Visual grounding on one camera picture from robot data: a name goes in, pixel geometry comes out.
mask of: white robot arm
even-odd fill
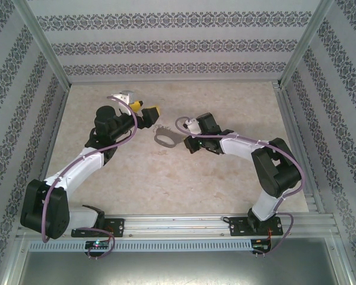
[[[293,163],[282,154],[260,144],[237,138],[231,130],[221,131],[210,113],[203,114],[196,119],[186,120],[183,126],[192,134],[197,135],[229,135],[226,138],[203,138],[189,136],[185,139],[185,146],[191,153],[200,148],[215,154],[233,154],[247,159],[255,164],[259,182],[263,188],[258,201],[248,212],[248,223],[257,232],[265,221],[272,218],[281,198],[301,180],[300,172]],[[285,141],[276,138],[264,141],[287,153],[293,158]]]
[[[133,93],[123,91],[113,97],[129,105],[136,113],[142,106],[141,101],[133,102]],[[87,205],[82,207],[69,207],[69,200],[74,191],[96,170],[102,168],[114,155],[117,147],[103,150],[116,144],[122,135],[128,133],[135,126],[135,120],[127,108],[119,106],[118,116],[111,106],[103,106],[96,111],[95,128],[90,132],[90,138],[85,147],[76,157],[82,158],[78,163],[68,164],[55,175],[39,181],[31,181],[27,185],[24,197],[24,206],[20,222],[23,226],[41,232],[42,211],[46,194],[50,186],[57,183],[51,192],[46,215],[46,235],[57,239],[63,233],[77,228],[103,229],[104,212]],[[150,128],[159,117],[158,107],[142,109],[142,116],[136,115],[139,129]],[[61,172],[67,170],[61,178]]]

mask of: beige floor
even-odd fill
[[[160,105],[157,125],[175,130],[179,116],[211,112],[222,129],[255,139],[281,137],[284,124],[271,83],[139,83],[72,86],[48,175],[69,163],[83,148],[96,110],[111,93],[133,90],[144,106]],[[253,163],[205,150],[190,154],[181,143],[164,148],[155,128],[138,130],[112,160],[73,194],[71,204],[89,204],[106,214],[246,213],[261,187]],[[308,211],[303,193],[287,199],[281,211]]]

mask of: wall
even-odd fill
[[[332,4],[286,91],[356,275],[356,0]]]
[[[77,83],[277,80],[319,0],[28,3]]]
[[[26,185],[45,166],[65,92],[10,0],[0,0],[0,266]]]

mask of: purple cable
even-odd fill
[[[115,237],[113,236],[112,233],[107,232],[106,230],[93,229],[92,227],[80,227],[78,230],[91,230],[91,231],[93,231],[93,232],[105,233],[105,234],[109,235],[110,238],[112,238],[112,240],[113,240],[113,243],[112,243],[111,248],[110,248],[108,251],[106,251],[105,253],[103,253],[102,255],[100,255],[100,256],[95,256],[95,257],[91,256],[91,255],[90,255],[90,252],[91,252],[91,250],[94,249],[95,247],[90,247],[90,248],[88,249],[88,252],[87,252],[87,255],[88,255],[88,258],[89,258],[89,259],[94,258],[95,260],[98,260],[98,259],[100,259],[100,258],[106,257],[106,256],[107,256],[108,254],[110,254],[110,253],[112,252],[112,250],[115,248]]]
[[[190,121],[189,117],[179,117],[178,119],[176,119],[175,125],[179,131],[183,132],[186,135],[191,135],[193,137],[198,137],[198,138],[235,138],[237,140],[245,140],[245,141],[248,141],[248,142],[251,142],[254,144],[259,144],[264,147],[271,148],[272,150],[277,151],[278,153],[281,153],[283,156],[285,156],[288,160],[290,160],[296,166],[296,168],[298,169],[300,176],[301,176],[301,185],[296,190],[283,195],[281,197],[281,199],[278,201],[277,205],[274,207],[274,209],[273,209],[274,212],[277,212],[278,207],[286,199],[286,197],[292,196],[292,195],[300,192],[304,188],[304,185],[306,182],[306,177],[304,175],[303,169],[301,168],[301,166],[297,163],[297,161],[293,157],[291,157],[289,154],[287,154],[283,150],[280,150],[279,148],[274,147],[270,144],[267,144],[263,141],[257,141],[257,140],[254,140],[253,138],[243,137],[242,135],[232,135],[232,134],[228,134],[228,135],[196,135],[191,132],[187,132],[185,129],[182,129],[180,126],[178,126],[178,122],[182,119],[188,119]]]
[[[290,230],[291,228],[293,227],[293,224],[294,224],[294,217],[292,214],[290,213],[277,213],[277,215],[286,215],[286,216],[289,216],[291,221],[290,221],[290,225],[289,225],[289,228],[287,229],[287,231],[285,232],[284,236],[281,238],[281,240],[277,243],[277,245],[271,249],[270,251],[268,252],[263,252],[263,251],[260,251],[258,249],[253,249],[254,251],[256,252],[259,252],[260,254],[263,254],[263,256],[265,257],[265,255],[268,255],[268,254],[271,254],[272,252],[274,252],[275,250],[277,250],[283,243],[283,241],[285,240],[285,238],[289,235],[290,233]]]
[[[57,183],[61,181],[61,178],[63,178],[63,176],[67,173],[67,171],[69,171],[74,165],[76,165],[81,160],[84,160],[86,157],[92,156],[93,154],[99,153],[101,151],[110,150],[111,148],[119,147],[120,145],[123,145],[124,143],[130,141],[136,134],[136,130],[137,130],[137,127],[138,127],[138,125],[137,125],[137,117],[136,117],[135,112],[133,112],[132,108],[129,107],[125,102],[121,101],[118,98],[115,98],[115,97],[112,97],[112,96],[108,96],[107,99],[111,99],[111,100],[114,100],[114,101],[117,101],[117,102],[123,104],[130,111],[133,119],[135,120],[135,129],[134,129],[133,133],[127,139],[125,139],[124,141],[122,141],[120,143],[117,143],[117,144],[110,145],[109,147],[103,147],[103,148],[101,148],[99,150],[94,150],[94,151],[92,151],[90,153],[87,153],[85,156],[81,156],[80,158],[74,160],[54,180],[54,182],[51,184],[51,186],[50,186],[50,188],[49,188],[49,190],[48,190],[48,192],[46,194],[45,202],[43,204],[43,209],[42,209],[41,235],[42,235],[42,241],[44,243],[47,243],[49,241],[49,239],[50,239],[49,237],[46,236],[46,213],[47,213],[47,206],[49,205],[50,196],[52,194],[52,191],[54,190],[55,185],[57,185]],[[99,230],[99,229],[91,229],[91,230],[96,230],[97,232],[105,232],[109,236],[112,235],[110,232]]]

